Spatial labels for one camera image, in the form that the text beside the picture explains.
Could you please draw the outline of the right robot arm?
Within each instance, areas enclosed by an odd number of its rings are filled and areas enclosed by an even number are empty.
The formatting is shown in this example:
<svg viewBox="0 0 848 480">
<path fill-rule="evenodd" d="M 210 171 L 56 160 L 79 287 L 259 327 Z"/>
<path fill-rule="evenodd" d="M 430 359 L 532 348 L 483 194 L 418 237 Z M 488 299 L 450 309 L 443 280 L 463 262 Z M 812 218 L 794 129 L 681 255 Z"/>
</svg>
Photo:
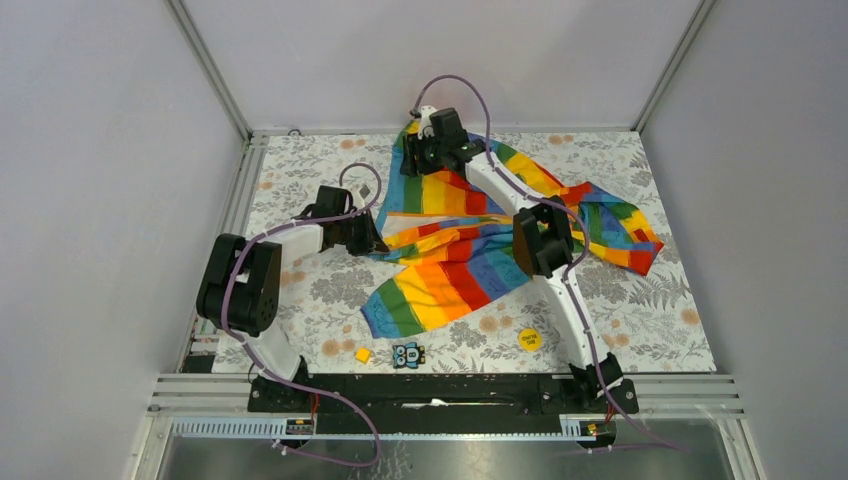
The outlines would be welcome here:
<svg viewBox="0 0 848 480">
<path fill-rule="evenodd" d="M 407 176 L 449 170 L 486 194 L 513 221 L 513 252 L 555 316 L 574 377 L 573 396 L 583 410 L 597 412 L 623 383 L 616 357 L 599 354 L 600 338 L 587 313 L 575 274 L 571 224 L 578 215 L 558 196 L 545 197 L 494 156 L 489 138 L 474 140 L 453 108 L 430 105 L 410 112 L 415 132 L 403 140 L 401 171 Z"/>
</svg>

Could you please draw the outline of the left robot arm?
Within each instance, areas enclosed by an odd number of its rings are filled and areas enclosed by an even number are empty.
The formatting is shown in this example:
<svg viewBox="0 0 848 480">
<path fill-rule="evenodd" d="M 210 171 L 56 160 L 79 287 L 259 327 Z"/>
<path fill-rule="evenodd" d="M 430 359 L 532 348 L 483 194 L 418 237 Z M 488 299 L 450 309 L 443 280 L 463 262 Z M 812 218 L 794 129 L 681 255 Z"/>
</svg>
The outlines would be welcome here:
<svg viewBox="0 0 848 480">
<path fill-rule="evenodd" d="M 337 245 L 352 256 L 386 253 L 370 208 L 347 189 L 321 186 L 316 200 L 288 222 L 252 240 L 223 233 L 213 244 L 197 314 L 244 348 L 259 376 L 274 382 L 272 398 L 285 410 L 304 407 L 316 389 L 305 380 L 305 361 L 274 325 L 283 263 Z"/>
</svg>

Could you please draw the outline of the blue owl toy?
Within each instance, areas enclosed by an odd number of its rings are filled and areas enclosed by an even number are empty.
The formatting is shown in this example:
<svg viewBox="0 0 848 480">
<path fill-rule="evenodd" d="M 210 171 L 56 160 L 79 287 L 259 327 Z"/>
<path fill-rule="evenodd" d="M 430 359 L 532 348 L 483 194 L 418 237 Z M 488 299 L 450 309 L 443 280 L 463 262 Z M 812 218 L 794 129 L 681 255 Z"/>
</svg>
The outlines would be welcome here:
<svg viewBox="0 0 848 480">
<path fill-rule="evenodd" d="M 426 349 L 416 342 L 394 345 L 392 347 L 392 367 L 394 369 L 418 369 L 426 363 Z"/>
</svg>

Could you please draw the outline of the floral patterned table mat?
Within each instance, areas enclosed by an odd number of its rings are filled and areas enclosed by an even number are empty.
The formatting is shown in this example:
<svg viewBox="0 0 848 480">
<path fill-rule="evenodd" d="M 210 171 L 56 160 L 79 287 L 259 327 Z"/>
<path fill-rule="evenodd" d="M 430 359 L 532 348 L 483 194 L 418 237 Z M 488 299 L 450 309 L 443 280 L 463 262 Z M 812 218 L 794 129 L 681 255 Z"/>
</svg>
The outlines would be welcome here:
<svg viewBox="0 0 848 480">
<path fill-rule="evenodd" d="M 313 202 L 322 185 L 356 191 L 386 178 L 394 136 L 275 136 L 263 148 L 248 235 L 276 226 Z M 716 368 L 684 266 L 638 134 L 506 133 L 501 141 L 566 185 L 591 182 L 642 210 L 663 249 L 647 276 L 595 257 L 577 276 L 601 341 L 630 373 L 705 373 Z M 392 342 L 374 338 L 361 306 L 398 272 L 394 264 L 350 256 L 337 247 L 282 266 L 275 321 L 314 373 L 389 373 Z M 525 285 L 440 329 L 418 336 L 427 373 L 564 372 L 567 352 L 542 295 Z M 543 338 L 535 352 L 518 334 Z M 372 351 L 367 364 L 359 348 Z"/>
</svg>

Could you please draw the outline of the small yellow cube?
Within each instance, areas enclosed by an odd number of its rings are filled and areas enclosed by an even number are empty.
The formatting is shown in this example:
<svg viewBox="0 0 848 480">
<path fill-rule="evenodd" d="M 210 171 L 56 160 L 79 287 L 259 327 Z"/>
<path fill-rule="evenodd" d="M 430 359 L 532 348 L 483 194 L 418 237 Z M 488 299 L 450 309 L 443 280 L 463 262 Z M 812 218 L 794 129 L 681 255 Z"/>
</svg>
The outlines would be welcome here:
<svg viewBox="0 0 848 480">
<path fill-rule="evenodd" d="M 371 357 L 372 351 L 366 348 L 359 348 L 355 353 L 355 359 L 362 364 L 367 364 Z"/>
</svg>

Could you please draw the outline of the rainbow striped jacket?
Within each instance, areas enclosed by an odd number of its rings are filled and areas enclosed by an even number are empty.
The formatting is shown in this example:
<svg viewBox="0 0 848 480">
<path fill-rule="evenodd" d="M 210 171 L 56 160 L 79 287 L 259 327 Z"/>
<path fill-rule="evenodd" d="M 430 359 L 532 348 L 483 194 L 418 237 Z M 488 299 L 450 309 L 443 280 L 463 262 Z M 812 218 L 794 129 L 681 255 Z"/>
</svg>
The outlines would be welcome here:
<svg viewBox="0 0 848 480">
<path fill-rule="evenodd" d="M 456 173 L 402 174 L 404 140 L 392 150 L 390 180 L 378 226 L 385 262 L 403 271 L 381 284 L 361 313 L 375 338 L 400 339 L 441 328 L 528 282 L 513 258 L 512 219 Z M 494 155 L 545 197 L 559 196 L 587 227 L 572 227 L 575 252 L 588 249 L 610 264 L 645 276 L 664 244 L 645 215 L 600 187 L 562 184 L 530 157 L 498 141 Z"/>
</svg>

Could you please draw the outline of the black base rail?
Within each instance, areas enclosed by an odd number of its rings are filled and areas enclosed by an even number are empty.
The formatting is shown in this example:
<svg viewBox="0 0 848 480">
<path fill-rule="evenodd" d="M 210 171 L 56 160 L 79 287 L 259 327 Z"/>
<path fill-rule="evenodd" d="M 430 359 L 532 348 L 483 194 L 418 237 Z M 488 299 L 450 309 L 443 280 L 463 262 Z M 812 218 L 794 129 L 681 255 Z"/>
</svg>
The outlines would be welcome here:
<svg viewBox="0 0 848 480">
<path fill-rule="evenodd" d="M 317 395 L 256 377 L 251 413 L 303 414 L 320 434 L 555 434 L 560 416 L 603 419 L 606 395 L 551 374 L 307 374 Z"/>
</svg>

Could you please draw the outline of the yellow round disc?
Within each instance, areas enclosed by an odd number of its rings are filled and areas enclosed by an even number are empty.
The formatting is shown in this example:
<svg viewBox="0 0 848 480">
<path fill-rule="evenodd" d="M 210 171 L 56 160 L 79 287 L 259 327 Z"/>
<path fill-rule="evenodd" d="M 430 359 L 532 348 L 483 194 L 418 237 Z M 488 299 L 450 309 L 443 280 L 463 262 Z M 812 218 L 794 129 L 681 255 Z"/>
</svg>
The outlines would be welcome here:
<svg viewBox="0 0 848 480">
<path fill-rule="evenodd" d="M 525 328 L 519 332 L 518 342 L 523 350 L 528 352 L 535 352 L 541 348 L 543 338 L 538 330 L 533 328 Z"/>
</svg>

